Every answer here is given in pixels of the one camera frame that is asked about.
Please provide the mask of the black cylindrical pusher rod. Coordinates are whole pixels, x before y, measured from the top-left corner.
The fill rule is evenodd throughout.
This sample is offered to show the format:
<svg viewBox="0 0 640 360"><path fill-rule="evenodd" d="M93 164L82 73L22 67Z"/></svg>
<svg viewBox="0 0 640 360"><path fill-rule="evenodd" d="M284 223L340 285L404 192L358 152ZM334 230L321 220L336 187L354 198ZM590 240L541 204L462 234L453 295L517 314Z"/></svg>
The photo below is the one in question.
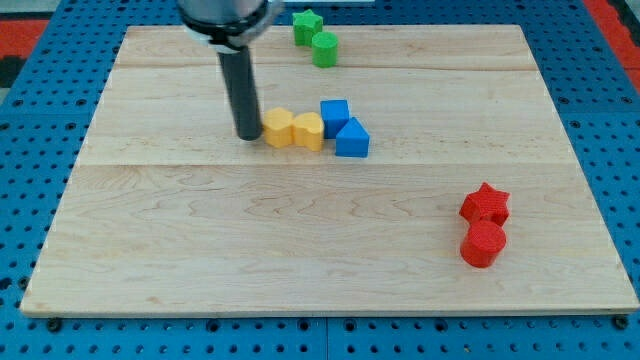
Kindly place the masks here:
<svg viewBox="0 0 640 360"><path fill-rule="evenodd" d="M257 140L263 130L250 49L218 54L237 136Z"/></svg>

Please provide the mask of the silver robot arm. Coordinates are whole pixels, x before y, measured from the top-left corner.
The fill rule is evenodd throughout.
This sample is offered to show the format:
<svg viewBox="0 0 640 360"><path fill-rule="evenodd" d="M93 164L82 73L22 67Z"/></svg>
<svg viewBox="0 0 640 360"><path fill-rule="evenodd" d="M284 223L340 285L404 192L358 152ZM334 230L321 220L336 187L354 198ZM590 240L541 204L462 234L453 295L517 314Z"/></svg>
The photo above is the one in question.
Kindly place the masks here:
<svg viewBox="0 0 640 360"><path fill-rule="evenodd" d="M177 0L187 32L219 58L237 136L258 139L263 131L249 44L283 11L282 0Z"/></svg>

